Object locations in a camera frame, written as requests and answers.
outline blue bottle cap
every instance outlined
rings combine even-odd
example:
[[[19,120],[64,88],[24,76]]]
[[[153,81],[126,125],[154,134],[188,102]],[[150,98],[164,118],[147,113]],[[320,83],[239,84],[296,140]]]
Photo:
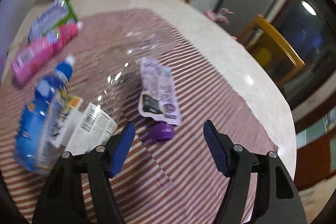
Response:
[[[55,72],[61,72],[69,81],[72,75],[74,63],[75,58],[72,55],[68,55],[63,62],[56,66]]]

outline plastic bottle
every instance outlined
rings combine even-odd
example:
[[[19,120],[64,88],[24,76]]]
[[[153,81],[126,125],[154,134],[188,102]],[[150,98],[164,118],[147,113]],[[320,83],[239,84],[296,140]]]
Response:
[[[48,142],[68,97],[66,85],[71,78],[75,59],[69,55],[59,63],[53,75],[36,83],[35,99],[25,105],[16,136],[16,161],[29,171],[52,169],[52,146]]]
[[[80,22],[61,25],[20,51],[11,64],[18,83],[24,84],[30,79],[43,64],[63,49],[68,40],[78,34],[81,27]]]

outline blue bottle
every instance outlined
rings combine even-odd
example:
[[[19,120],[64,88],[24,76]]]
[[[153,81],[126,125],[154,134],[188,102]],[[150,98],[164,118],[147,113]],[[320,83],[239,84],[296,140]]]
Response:
[[[53,167],[53,160],[48,153],[48,140],[67,100],[66,85],[71,78],[74,63],[74,57],[69,55],[56,66],[53,75],[41,78],[35,85],[35,99],[25,105],[22,111],[15,158],[29,171],[40,172]]]

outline metal screw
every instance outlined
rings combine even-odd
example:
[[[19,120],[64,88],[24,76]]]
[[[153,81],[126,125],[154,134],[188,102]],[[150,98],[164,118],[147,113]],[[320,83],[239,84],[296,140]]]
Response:
[[[241,152],[243,150],[243,147],[239,144],[236,144],[234,147],[233,147],[234,151],[237,151],[237,152]]]
[[[274,159],[278,156],[278,154],[275,153],[274,151],[270,151],[270,152],[268,152],[268,155],[269,155],[271,158],[274,158]]]
[[[103,145],[97,146],[96,151],[99,152],[99,153],[104,152],[105,151],[105,146],[103,146]]]
[[[67,159],[69,157],[70,157],[70,152],[65,151],[65,152],[62,153],[62,158]]]

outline blue gripper pad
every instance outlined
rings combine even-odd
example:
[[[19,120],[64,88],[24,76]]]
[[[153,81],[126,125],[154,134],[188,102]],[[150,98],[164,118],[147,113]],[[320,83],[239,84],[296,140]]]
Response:
[[[206,121],[203,126],[203,134],[205,141],[209,147],[211,156],[216,164],[217,170],[223,175],[228,175],[230,172],[228,159],[221,143],[216,134],[219,134],[210,121]]]
[[[114,150],[111,158],[110,175],[115,177],[119,173],[124,165],[128,151],[131,148],[132,142],[135,136],[134,123],[129,123],[124,136],[121,138],[118,147]]]

